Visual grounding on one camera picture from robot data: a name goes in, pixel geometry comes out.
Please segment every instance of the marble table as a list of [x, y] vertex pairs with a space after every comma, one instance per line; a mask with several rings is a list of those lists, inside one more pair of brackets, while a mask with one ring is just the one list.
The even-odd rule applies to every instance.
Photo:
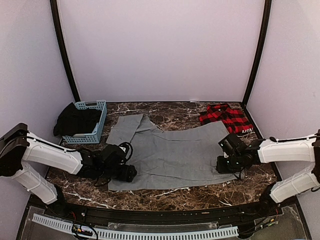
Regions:
[[[199, 113], [209, 102], [130, 102], [108, 103], [100, 144], [67, 144], [72, 149], [102, 150], [119, 116], [148, 114], [150, 120], [164, 131], [176, 131], [200, 126]], [[241, 109], [238, 103], [229, 103]], [[241, 138], [247, 144], [257, 139], [255, 133]], [[270, 164], [254, 165], [244, 171], [242, 180], [232, 180], [215, 185], [184, 187], [180, 189], [137, 191], [110, 191], [108, 185], [95, 187], [95, 180], [51, 167], [47, 180], [62, 188], [69, 203], [84, 206], [134, 211], [187, 211], [221, 208], [257, 202], [270, 183], [277, 180]]]

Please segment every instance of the light purple wall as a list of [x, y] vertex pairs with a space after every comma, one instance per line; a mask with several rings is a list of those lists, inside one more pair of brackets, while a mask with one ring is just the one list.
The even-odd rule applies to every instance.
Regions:
[[241, 101], [264, 0], [59, 0], [85, 101]]
[[[264, 137], [295, 138], [320, 129], [320, 2], [272, 1], [248, 109]], [[287, 178], [307, 163], [278, 163]], [[313, 239], [320, 239], [320, 192], [299, 196]]]
[[[20, 122], [58, 142], [52, 129], [73, 101], [49, 0], [4, 0], [0, 7], [0, 136]], [[35, 166], [42, 173], [46, 167]], [[14, 240], [29, 194], [0, 178], [0, 239]]]

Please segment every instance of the cable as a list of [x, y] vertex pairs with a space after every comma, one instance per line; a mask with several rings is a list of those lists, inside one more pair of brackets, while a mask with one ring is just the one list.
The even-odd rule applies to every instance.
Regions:
[[[58, 218], [62, 218], [62, 219], [66, 219], [66, 220], [70, 220], [70, 219], [67, 219], [67, 218], [65, 218], [64, 216], [60, 216], [59, 214], [57, 214], [55, 211], [53, 211], [50, 207], [48, 207], [47, 205], [45, 206], [47, 209], [49, 209], [54, 215], [56, 215]], [[81, 229], [81, 226], [85, 226], [85, 227], [88, 227], [88, 228], [90, 228], [93, 232], [94, 232], [94, 234], [95, 234], [95, 240], [99, 240], [99, 236], [98, 236], [98, 233], [97, 233], [97, 231], [92, 227], [92, 226], [90, 226], [89, 224], [86, 224], [86, 223], [84, 223], [84, 222], [80, 222], [80, 221], [77, 221], [76, 220], [76, 215], [75, 215], [75, 213], [73, 213], [73, 216], [74, 216], [74, 221], [72, 221], [72, 226], [74, 226], [75, 225], [75, 223], [77, 223], [77, 224], [79, 224], [79, 227], [80, 227], [80, 229]]]
[[317, 189], [314, 189], [314, 187], [311, 188], [311, 192], [313, 192], [313, 193], [315, 193], [316, 191], [319, 191], [319, 190], [320, 190], [320, 187], [318, 187]]
[[126, 161], [129, 161], [129, 159], [132, 157], [132, 154], [134, 153], [134, 148], [132, 147], [131, 143], [130, 143], [130, 142], [127, 142], [127, 141], [125, 141], [125, 142], [123, 142], [123, 143], [121, 143], [121, 144], [119, 145], [119, 147], [124, 147], [124, 148], [125, 148], [126, 146], [128, 146], [129, 149], [131, 150], [129, 157], [126, 159]]
[[[73, 211], [71, 211], [70, 213], [73, 215], [73, 218], [74, 218], [74, 220], [76, 221], [77, 218], [76, 218], [75, 213], [74, 213]], [[73, 236], [75, 239], [78, 239], [78, 240], [87, 240], [87, 239], [89, 239], [89, 238], [87, 238], [87, 237], [79, 236], [78, 230], [77, 230], [77, 228], [76, 228], [76, 226], [75, 226], [74, 223], [72, 224], [72, 230], [73, 230], [72, 233], [74, 233], [74, 234], [76, 235], [76, 236], [74, 236], [74, 235], [72, 234], [72, 236]]]
[[307, 140], [307, 139], [314, 139], [319, 137], [319, 134], [316, 133], [315, 135], [311, 135], [311, 136], [307, 136], [307, 137], [300, 137], [300, 138], [292, 138], [292, 139], [282, 139], [282, 140], [278, 140], [271, 136], [269, 139], [274, 142], [274, 143], [286, 143], [286, 142], [294, 142], [294, 141], [301, 141], [301, 140]]
[[269, 213], [267, 214], [267, 216], [266, 216], [264, 219], [262, 219], [260, 222], [258, 222], [256, 225], [254, 225], [253, 227], [249, 228], [249, 229], [246, 230], [246, 231], [240, 232], [239, 234], [245, 234], [245, 233], [247, 233], [247, 232], [255, 229], [257, 226], [259, 226], [260, 224], [262, 224], [262, 223], [270, 216], [270, 214], [271, 214], [272, 211], [273, 211], [273, 209], [270, 210]]
[[90, 238], [92, 237], [92, 235], [93, 235], [93, 233], [91, 233], [91, 232], [89, 232], [89, 231], [83, 230], [83, 229], [82, 229], [82, 225], [80, 225], [79, 228], [78, 228], [78, 227], [76, 227], [76, 225], [73, 224], [73, 225], [72, 225], [72, 230], [71, 230], [71, 232], [72, 232], [73, 234], [75, 234], [75, 236], [74, 236], [74, 235], [72, 235], [72, 236], [73, 236], [75, 239], [78, 239], [78, 240], [88, 240], [88, 239], [90, 239]]
[[260, 227], [257, 228], [256, 230], [251, 231], [251, 232], [242, 233], [242, 234], [243, 234], [243, 235], [251, 235], [251, 234], [254, 234], [254, 233], [256, 233], [256, 232], [258, 232], [258, 231], [260, 231], [260, 230], [262, 230], [262, 229], [271, 227], [271, 226], [273, 226], [273, 225], [275, 225], [275, 224], [278, 224], [278, 221], [275, 221], [275, 218], [273, 218], [273, 219], [271, 219], [270, 221], [268, 221], [267, 223], [260, 225]]
[[103, 172], [103, 173], [96, 179], [96, 181], [95, 181], [95, 183], [93, 184], [93, 186], [95, 186], [95, 187], [102, 187], [102, 186], [107, 185], [108, 183], [110, 183], [111, 178], [108, 178], [106, 182], [104, 182], [104, 183], [102, 183], [102, 184], [97, 184], [98, 181], [99, 181], [99, 179], [102, 177], [102, 175], [103, 175], [104, 173], [105, 173], [105, 172]]
[[242, 173], [242, 171], [243, 171], [245, 168], [246, 168], [246, 167], [244, 166], [244, 167], [240, 170], [239, 176], [237, 176], [235, 173], [233, 173], [233, 176], [235, 176], [236, 179], [238, 179], [238, 180], [242, 180], [242, 179], [241, 179], [241, 173]]

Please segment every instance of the red plaid shirt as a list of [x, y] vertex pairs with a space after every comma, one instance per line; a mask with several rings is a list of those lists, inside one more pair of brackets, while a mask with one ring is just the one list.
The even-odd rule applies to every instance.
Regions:
[[231, 134], [245, 134], [253, 131], [254, 126], [241, 110], [231, 109], [227, 103], [208, 105], [206, 112], [201, 112], [202, 125], [222, 121]]

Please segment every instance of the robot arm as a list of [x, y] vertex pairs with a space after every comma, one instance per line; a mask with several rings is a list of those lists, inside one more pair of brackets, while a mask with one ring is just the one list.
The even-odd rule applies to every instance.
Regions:
[[64, 201], [62, 191], [47, 182], [27, 161], [62, 169], [81, 178], [132, 182], [137, 171], [133, 165], [126, 165], [132, 151], [127, 142], [119, 146], [109, 144], [101, 151], [68, 149], [37, 137], [28, 131], [26, 124], [19, 123], [0, 138], [0, 177], [15, 179], [49, 205]]
[[219, 145], [225, 156], [218, 157], [219, 173], [239, 172], [252, 165], [271, 162], [305, 161], [315, 163], [292, 177], [269, 185], [260, 201], [281, 203], [309, 189], [320, 187], [320, 139], [319, 134], [302, 138], [278, 140], [274, 137], [251, 142], [247, 146], [235, 134], [229, 134]]

